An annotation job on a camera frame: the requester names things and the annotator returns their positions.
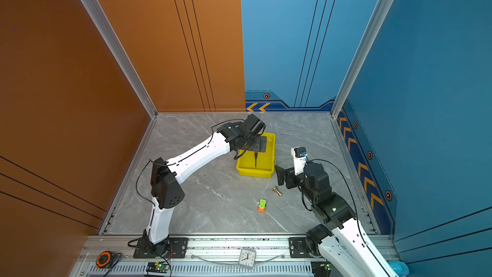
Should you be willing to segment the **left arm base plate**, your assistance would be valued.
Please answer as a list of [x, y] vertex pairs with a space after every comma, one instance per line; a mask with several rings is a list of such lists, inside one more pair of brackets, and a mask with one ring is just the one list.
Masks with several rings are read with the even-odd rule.
[[188, 247], [188, 238], [170, 237], [157, 244], [152, 244], [147, 238], [137, 240], [134, 248], [134, 259], [184, 259]]

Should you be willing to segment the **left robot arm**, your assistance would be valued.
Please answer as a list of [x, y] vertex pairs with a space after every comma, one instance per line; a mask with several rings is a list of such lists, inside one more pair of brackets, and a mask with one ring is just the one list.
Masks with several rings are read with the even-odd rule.
[[143, 239], [150, 248], [167, 247], [169, 227], [174, 207], [185, 198], [181, 187], [187, 178], [216, 158], [232, 151], [238, 160], [246, 152], [266, 151], [266, 124], [253, 114], [246, 119], [227, 120], [212, 127], [211, 135], [203, 142], [169, 160], [152, 161], [152, 214]]

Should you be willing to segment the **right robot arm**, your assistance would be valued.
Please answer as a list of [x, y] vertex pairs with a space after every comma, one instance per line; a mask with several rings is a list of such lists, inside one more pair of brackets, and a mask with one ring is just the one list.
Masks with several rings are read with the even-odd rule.
[[306, 233], [310, 254], [326, 259], [342, 276], [398, 276], [364, 231], [357, 212], [333, 192], [322, 164], [307, 162], [295, 169], [275, 166], [279, 185], [301, 191], [320, 224]]

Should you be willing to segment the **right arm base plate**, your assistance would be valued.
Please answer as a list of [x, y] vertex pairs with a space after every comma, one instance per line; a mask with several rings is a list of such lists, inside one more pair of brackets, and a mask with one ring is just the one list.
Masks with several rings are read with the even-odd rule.
[[307, 237], [290, 237], [288, 239], [290, 257], [293, 259], [319, 258], [317, 244]]

